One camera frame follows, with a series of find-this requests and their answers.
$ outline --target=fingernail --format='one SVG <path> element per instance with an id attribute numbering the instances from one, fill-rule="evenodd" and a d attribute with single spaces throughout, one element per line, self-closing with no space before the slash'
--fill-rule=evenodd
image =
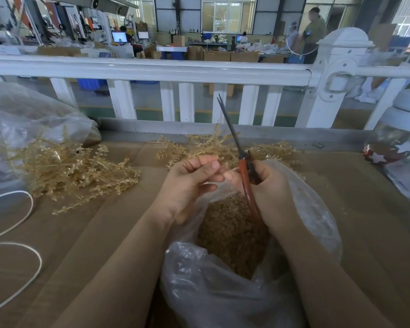
<path id="1" fill-rule="evenodd" d="M 230 181 L 230 180 L 232 180 L 233 175 L 232 175 L 231 171 L 226 171 L 226 172 L 224 172 L 223 176 L 226 180 Z"/>

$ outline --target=factory floor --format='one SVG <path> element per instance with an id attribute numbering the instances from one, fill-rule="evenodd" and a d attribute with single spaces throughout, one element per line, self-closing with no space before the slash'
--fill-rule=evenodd
<path id="1" fill-rule="evenodd" d="M 49 97 L 56 98 L 55 91 L 48 79 L 19 78 L 18 82 L 27 88 L 43 93 Z M 102 116 L 115 117 L 112 101 L 109 95 L 97 95 L 93 91 L 82 90 L 76 82 L 72 82 L 71 84 L 79 107 L 83 113 L 92 118 Z M 137 118 L 142 120 L 163 120 L 159 83 L 132 83 L 131 87 L 134 104 L 137 110 Z M 101 87 L 101 89 L 108 90 L 108 87 Z M 254 125 L 261 124 L 267 93 L 268 87 L 260 86 Z M 234 95 L 226 99 L 226 108 L 234 123 L 238 123 L 238 111 L 240 110 L 241 96 L 242 90 L 234 90 Z M 275 126 L 293 127 L 295 125 L 303 97 L 304 92 L 298 88 L 284 87 Z M 196 122 L 211 122 L 213 108 L 212 99 L 213 96 L 209 94 L 208 87 L 204 87 L 201 83 L 195 84 Z M 179 90 L 177 83 L 174 83 L 174 103 L 175 106 L 179 106 Z M 345 98 L 333 127 L 362 128 L 374 107 L 374 104 L 366 104 L 356 101 L 355 99 Z M 179 110 L 176 112 L 176 118 L 179 120 Z"/>

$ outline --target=dark pants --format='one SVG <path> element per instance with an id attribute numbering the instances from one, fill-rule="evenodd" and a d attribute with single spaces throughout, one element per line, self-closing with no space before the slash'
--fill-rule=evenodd
<path id="1" fill-rule="evenodd" d="M 304 56 L 304 64 L 313 64 L 317 57 L 317 44 L 305 44 L 302 54 Z"/>

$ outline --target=white star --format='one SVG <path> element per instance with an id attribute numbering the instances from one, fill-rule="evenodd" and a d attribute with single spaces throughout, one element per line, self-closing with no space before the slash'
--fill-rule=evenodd
<path id="1" fill-rule="evenodd" d="M 377 164 L 378 162 L 387 162 L 384 159 L 384 155 L 380 155 L 380 154 L 377 154 L 375 152 L 372 154 L 372 156 L 370 156 L 370 158 L 372 159 L 373 163 L 375 163 L 375 164 Z"/>
<path id="2" fill-rule="evenodd" d="M 395 145 L 395 147 L 398 148 L 398 153 L 404 153 L 404 152 L 410 151 L 410 142 L 406 141 L 405 143 L 402 143 L 401 145 Z"/>

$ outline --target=person in green shirt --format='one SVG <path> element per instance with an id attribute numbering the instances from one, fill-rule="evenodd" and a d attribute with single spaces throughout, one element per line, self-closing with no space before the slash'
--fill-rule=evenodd
<path id="1" fill-rule="evenodd" d="M 312 8 L 308 12 L 308 18 L 310 24 L 307 25 L 306 29 L 302 33 L 304 47 L 302 54 L 306 54 L 304 58 L 304 64 L 313 64 L 317 57 L 316 44 L 320 39 L 325 38 L 327 28 L 325 25 L 325 20 L 319 15 L 320 9 L 318 7 Z"/>

